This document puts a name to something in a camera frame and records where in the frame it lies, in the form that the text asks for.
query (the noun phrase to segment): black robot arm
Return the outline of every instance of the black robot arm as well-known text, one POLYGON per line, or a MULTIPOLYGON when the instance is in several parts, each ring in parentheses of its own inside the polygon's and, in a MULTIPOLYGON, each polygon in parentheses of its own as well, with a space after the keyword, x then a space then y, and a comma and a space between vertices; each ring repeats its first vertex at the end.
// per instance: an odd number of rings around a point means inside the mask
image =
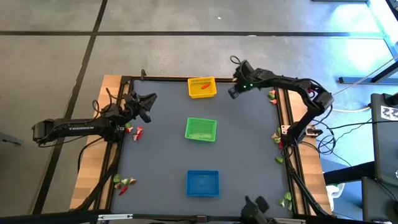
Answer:
POLYGON ((33 141, 42 145, 58 138, 70 136, 99 135, 107 142, 118 142, 123 138, 124 125, 137 116, 149 123, 147 114, 157 98, 155 93, 140 96, 134 91, 123 95, 124 109, 115 103, 110 103, 101 111, 99 117, 93 119, 46 119, 35 124, 33 141))
MULTIPOLYGON (((234 62, 233 59, 238 60, 238 58, 232 56, 232 62, 234 62)), ((289 78, 275 75, 273 72, 261 68, 253 69, 247 60, 244 60, 243 62, 238 60, 238 62, 234 63, 239 64, 233 75, 233 81, 236 82, 236 84, 228 90, 228 93, 233 99, 238 97, 240 93, 252 90, 253 88, 261 89, 270 86, 296 91, 302 97, 308 110, 299 122, 295 122, 287 129, 286 133, 282 131, 282 140, 287 144, 287 146, 296 146, 300 143, 305 137, 307 126, 311 121, 316 116, 324 113, 333 103, 331 93, 327 92, 321 84, 311 79, 289 78), (311 92, 314 92, 313 99, 309 95, 311 92)), ((325 212, 312 197, 301 178, 297 175, 289 158, 286 158, 286 163, 288 167, 287 172, 297 183, 301 193, 308 200, 314 212, 318 216, 329 216, 329 214, 327 214, 327 212, 325 212)))

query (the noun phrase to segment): floor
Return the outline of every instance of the floor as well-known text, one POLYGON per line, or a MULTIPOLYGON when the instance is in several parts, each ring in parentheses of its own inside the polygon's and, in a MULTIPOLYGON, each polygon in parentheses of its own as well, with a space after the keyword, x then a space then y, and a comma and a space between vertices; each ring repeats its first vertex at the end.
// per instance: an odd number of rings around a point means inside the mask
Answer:
MULTIPOLYGON (((138 75, 144 68, 148 75, 230 77, 235 66, 229 56, 236 55, 248 59, 253 67, 313 78, 334 93, 345 87, 337 84, 338 77, 363 77, 392 58, 380 32, 364 3, 2 0, 0 131, 19 137, 24 145, 0 145, 0 216, 30 213, 51 153, 49 148, 37 147, 30 128, 43 119, 63 117, 70 97, 75 94, 73 89, 79 92, 72 118, 90 118, 91 101, 98 96, 103 75, 138 75), (103 2, 108 3, 102 20, 97 20, 103 2), (93 29, 126 31, 128 35, 90 38, 87 33, 93 29), (12 33, 16 30, 60 32, 12 33), (134 36, 128 31, 200 31, 203 35, 134 36), (283 33, 248 37, 237 33, 211 35, 207 31, 283 33), (289 37, 294 32, 302 34, 289 37), (309 32, 355 34, 305 37, 309 32), (83 78, 81 88, 79 82, 75 85, 79 78, 83 78)), ((355 110, 366 106, 372 93, 396 91, 396 86, 358 85, 336 95, 333 106, 355 110)), ((325 122, 338 126, 369 118, 369 112, 333 112, 325 122)), ((349 130, 339 129, 335 134, 339 136, 349 130)), ((351 165, 371 161, 371 135, 371 127, 363 126, 339 140, 335 152, 351 165)), ((44 213, 68 210, 77 156, 85 143, 83 138, 62 147, 44 213)), ((345 163, 333 155, 322 158, 345 163)))

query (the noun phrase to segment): gray tabletop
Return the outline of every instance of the gray tabletop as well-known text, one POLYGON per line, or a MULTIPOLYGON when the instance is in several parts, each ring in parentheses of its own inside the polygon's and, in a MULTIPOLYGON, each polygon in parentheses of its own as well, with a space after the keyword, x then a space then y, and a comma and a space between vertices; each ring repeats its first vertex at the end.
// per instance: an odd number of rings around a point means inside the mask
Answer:
MULTIPOLYGON (((388 121, 382 118, 382 106, 387 106, 380 94, 371 95, 372 121, 388 121)), ((398 123, 373 124, 375 175, 377 180, 398 186, 398 123)))
POLYGON ((233 100, 232 84, 217 83, 214 98, 191 99, 186 82, 135 81, 140 95, 157 93, 150 116, 137 118, 143 126, 140 141, 126 135, 119 173, 137 179, 127 192, 112 199, 113 213, 162 215, 240 216, 248 195, 263 196, 271 206, 266 215, 289 217, 277 202, 288 191, 285 166, 271 139, 278 126, 277 109, 269 103, 268 89, 252 90, 233 100), (217 120, 215 142, 185 139, 188 117, 217 120), (188 170, 218 170, 219 197, 187 197, 188 170))
MULTIPOLYGON (((382 185, 398 197, 398 187, 389 184, 382 185)), ((375 180, 368 177, 362 178, 362 203, 364 221, 387 219, 398 223, 398 215, 392 209, 394 203, 392 196, 389 196, 389 192, 375 180)))

